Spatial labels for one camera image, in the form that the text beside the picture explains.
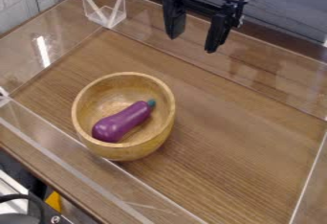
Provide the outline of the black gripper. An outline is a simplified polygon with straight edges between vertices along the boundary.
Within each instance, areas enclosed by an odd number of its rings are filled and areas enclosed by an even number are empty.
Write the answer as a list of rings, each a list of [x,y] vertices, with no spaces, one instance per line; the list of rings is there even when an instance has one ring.
[[[243,8],[247,4],[249,0],[163,0],[163,21],[168,37],[175,39],[184,32],[187,9],[202,14],[219,11],[223,14],[213,16],[205,44],[205,51],[215,53],[226,42],[231,27],[239,28],[243,24]]]

